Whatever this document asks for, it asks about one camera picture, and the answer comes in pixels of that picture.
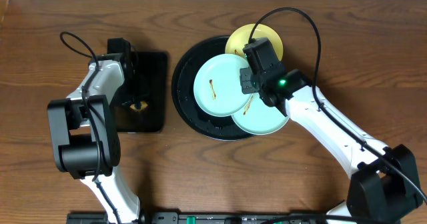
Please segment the mint plate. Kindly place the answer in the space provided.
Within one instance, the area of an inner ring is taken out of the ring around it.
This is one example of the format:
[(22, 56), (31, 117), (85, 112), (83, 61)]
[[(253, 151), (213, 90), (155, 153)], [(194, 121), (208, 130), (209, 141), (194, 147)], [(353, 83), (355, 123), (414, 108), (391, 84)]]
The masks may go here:
[(198, 106), (214, 117), (239, 111), (252, 97), (242, 93), (240, 70), (248, 62), (234, 54), (221, 54), (206, 61), (197, 72), (193, 94)]
[(289, 117), (275, 107), (268, 107), (254, 93), (247, 104), (232, 115), (234, 123), (243, 131), (253, 135), (267, 135), (280, 130)]

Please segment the green yellow sponge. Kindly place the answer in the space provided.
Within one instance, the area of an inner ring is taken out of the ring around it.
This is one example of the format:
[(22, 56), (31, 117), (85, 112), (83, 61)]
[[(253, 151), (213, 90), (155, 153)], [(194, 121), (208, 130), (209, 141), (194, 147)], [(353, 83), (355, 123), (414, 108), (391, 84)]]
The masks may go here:
[(131, 105), (129, 106), (129, 108), (130, 108), (132, 111), (135, 111), (135, 112), (142, 112), (142, 111), (145, 111), (145, 110), (148, 108), (148, 104), (147, 104), (147, 102), (145, 102), (145, 101), (140, 101), (140, 102), (137, 102), (137, 103), (131, 104)]

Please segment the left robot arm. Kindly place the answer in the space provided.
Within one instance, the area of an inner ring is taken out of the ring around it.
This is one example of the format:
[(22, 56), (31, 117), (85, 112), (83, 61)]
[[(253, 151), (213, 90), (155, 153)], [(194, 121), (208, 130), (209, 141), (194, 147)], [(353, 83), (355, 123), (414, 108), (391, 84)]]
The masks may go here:
[(123, 38), (108, 39), (107, 53), (90, 50), (88, 74), (64, 99), (47, 106), (54, 162), (58, 170), (90, 188), (104, 213), (70, 213), (67, 223), (146, 223), (139, 197), (119, 168), (121, 147), (111, 104), (141, 109), (136, 48)]

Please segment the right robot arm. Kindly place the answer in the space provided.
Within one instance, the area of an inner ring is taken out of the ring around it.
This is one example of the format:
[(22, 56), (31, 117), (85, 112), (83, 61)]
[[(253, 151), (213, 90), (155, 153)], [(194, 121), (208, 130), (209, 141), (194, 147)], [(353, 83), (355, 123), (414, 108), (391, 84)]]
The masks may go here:
[(258, 93), (268, 107), (300, 124), (338, 160), (350, 179), (347, 199), (327, 213), (328, 223), (397, 223), (426, 202), (413, 153), (390, 148), (337, 110), (301, 71), (287, 72), (266, 37), (243, 52), (244, 93)]

